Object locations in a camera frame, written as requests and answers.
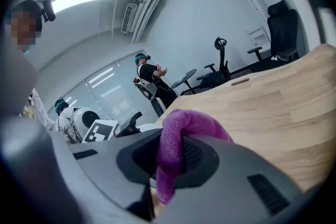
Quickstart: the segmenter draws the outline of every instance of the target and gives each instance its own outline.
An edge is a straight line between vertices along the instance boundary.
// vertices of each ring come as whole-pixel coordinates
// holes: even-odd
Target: man in black shirt
[[[160,77],[166,75],[167,70],[161,70],[159,65],[150,65],[147,63],[147,56],[137,54],[135,57],[136,72],[140,79],[144,79],[156,85],[157,91],[155,97],[159,97],[166,108],[168,108],[177,98],[176,93]]]

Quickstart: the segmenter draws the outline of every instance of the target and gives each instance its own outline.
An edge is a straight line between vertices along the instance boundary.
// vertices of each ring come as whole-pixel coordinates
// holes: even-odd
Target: black pants
[[[177,98],[177,95],[175,93],[175,91],[171,88],[168,87],[168,85],[166,83],[164,83],[164,85],[160,85],[162,86],[162,88],[158,87],[158,91],[156,92],[155,97],[159,97],[164,106],[166,108],[168,108],[173,102],[174,100]]]

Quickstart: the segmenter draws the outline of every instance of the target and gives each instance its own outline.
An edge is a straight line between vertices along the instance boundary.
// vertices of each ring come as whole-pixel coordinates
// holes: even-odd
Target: wooden table
[[[307,190],[326,178],[335,157],[336,49],[323,44],[286,66],[178,97],[156,123],[175,108],[211,115],[237,144]]]

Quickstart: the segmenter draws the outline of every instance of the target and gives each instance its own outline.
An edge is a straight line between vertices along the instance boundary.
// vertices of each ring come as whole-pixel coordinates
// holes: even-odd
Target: purple cloth
[[[174,194],[174,179],[182,165],[181,135],[203,134],[233,143],[218,121],[201,112],[174,109],[163,120],[163,131],[157,150],[157,197],[167,204]]]

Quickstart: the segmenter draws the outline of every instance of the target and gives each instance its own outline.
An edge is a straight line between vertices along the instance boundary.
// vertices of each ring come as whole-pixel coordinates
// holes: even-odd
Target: wooden tabletop
[[[248,81],[232,86],[237,81]],[[323,181],[336,152],[336,49],[320,45],[301,59],[178,97],[175,108],[204,112],[307,190]]]

